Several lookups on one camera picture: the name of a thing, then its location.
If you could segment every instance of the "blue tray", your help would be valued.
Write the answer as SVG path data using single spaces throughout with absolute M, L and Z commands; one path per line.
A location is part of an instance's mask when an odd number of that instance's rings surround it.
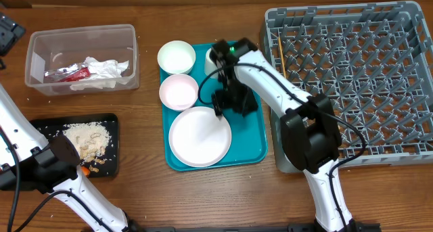
M 204 58 L 211 46 L 212 43 L 192 45 L 196 51 L 196 63 L 189 75 L 192 76 L 199 85 L 206 77 L 204 73 Z M 168 74 L 163 71 L 163 69 L 160 69 L 160 83 L 167 77 Z M 219 83 L 217 79 L 210 78 L 202 89 L 203 100 L 210 101 L 210 95 L 214 93 L 215 89 L 222 89 L 222 87 L 222 84 Z M 268 141 L 266 138 L 260 97 L 256 93 L 254 93 L 254 96 L 257 100 L 258 110 L 247 115 L 245 118 L 240 114 L 233 113 L 232 110 L 223 111 L 224 117 L 226 117 L 231 127 L 231 146 L 220 162 L 205 168 L 190 167 L 175 157 L 168 144 L 168 132 L 170 131 L 171 124 L 180 112 L 171 110 L 162 104 L 162 124 L 164 127 L 165 159 L 167 164 L 177 171 L 191 171 L 241 164 L 255 164 L 262 161 L 268 152 Z M 195 106 L 207 105 L 203 105 L 197 100 Z

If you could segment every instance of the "orange food piece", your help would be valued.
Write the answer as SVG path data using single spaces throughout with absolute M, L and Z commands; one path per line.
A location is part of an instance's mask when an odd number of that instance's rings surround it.
M 82 166 L 82 167 L 81 167 L 81 170 L 83 171 L 83 173 L 84 173 L 84 175 L 85 175 L 86 177 L 89 177 L 90 170 L 89 170 L 88 168 Z

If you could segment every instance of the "clear plastic bin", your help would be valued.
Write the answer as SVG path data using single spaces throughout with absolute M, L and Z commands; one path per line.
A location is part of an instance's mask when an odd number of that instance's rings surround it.
M 44 83 L 44 72 L 84 62 L 86 57 L 129 61 L 120 78 L 86 80 L 68 83 Z M 26 58 L 26 85 L 41 93 L 67 95 L 136 89 L 140 85 L 139 57 L 135 29 L 132 25 L 88 26 L 35 32 L 30 38 Z M 74 91 L 75 84 L 115 81 L 114 88 L 85 88 Z

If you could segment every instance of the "gray dish drainer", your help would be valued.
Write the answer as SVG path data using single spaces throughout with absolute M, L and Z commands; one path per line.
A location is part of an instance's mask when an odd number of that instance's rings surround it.
M 336 115 L 364 134 L 366 155 L 347 166 L 433 162 L 433 43 L 416 2 L 269 9 L 260 39 L 266 58 L 288 80 L 312 95 L 326 94 Z M 274 113 L 271 127 L 278 168 L 295 172 Z M 340 157 L 351 157 L 360 140 L 345 126 L 340 130 Z

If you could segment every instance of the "wooden table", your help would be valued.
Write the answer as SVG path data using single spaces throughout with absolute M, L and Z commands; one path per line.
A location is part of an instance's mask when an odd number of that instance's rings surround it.
M 175 39 L 196 44 L 248 37 L 258 42 L 265 11 L 276 6 L 282 5 L 5 10 L 27 33 L 4 58 L 8 69 L 0 72 L 0 83 L 29 120 L 103 112 L 118 116 L 120 172 L 114 179 L 92 182 L 141 225 L 187 228 L 310 223 L 315 207 L 304 175 L 283 174 L 275 166 L 268 108 L 264 115 L 270 145 L 260 164 L 180 173 L 169 168 L 164 157 L 156 61 L 159 48 Z M 421 6 L 433 28 L 433 3 Z M 139 89 L 46 97 L 25 86 L 24 65 L 33 32 L 107 24 L 135 27 Z M 381 223 L 383 231 L 424 232 L 433 231 L 432 171 L 432 165 L 354 168 L 342 170 L 340 180 L 346 204 L 358 221 Z M 0 194 L 0 230 L 5 231 L 14 194 Z M 38 191 L 21 193 L 14 228 L 44 197 Z M 80 231 L 85 227 L 68 207 L 52 200 L 26 230 Z

